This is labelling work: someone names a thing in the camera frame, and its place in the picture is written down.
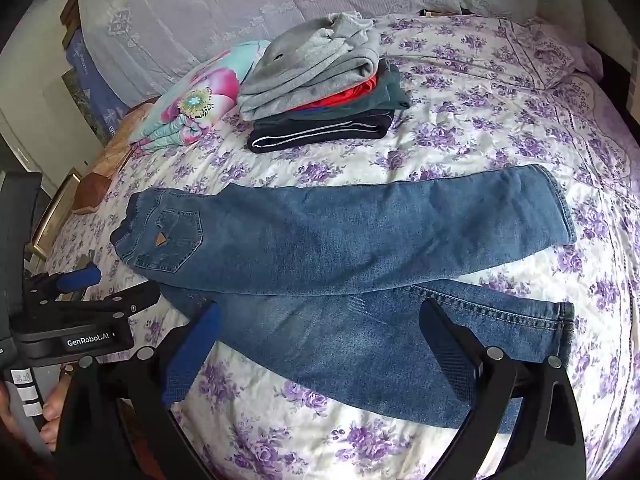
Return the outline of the person's left hand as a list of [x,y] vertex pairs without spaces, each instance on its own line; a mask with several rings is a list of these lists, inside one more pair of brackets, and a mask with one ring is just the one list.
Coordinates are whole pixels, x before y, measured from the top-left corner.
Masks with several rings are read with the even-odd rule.
[[23,427],[17,417],[17,412],[11,408],[11,393],[8,384],[1,382],[1,422],[8,430],[9,436],[18,444],[26,445],[29,451],[35,451],[43,456],[43,449],[47,448],[50,453],[56,451],[58,445],[58,427],[60,426],[61,415],[70,380],[72,379],[74,364],[64,364],[60,368],[60,380],[51,390],[47,400],[43,403],[43,417],[46,421],[39,430],[38,438],[28,438],[25,436]]

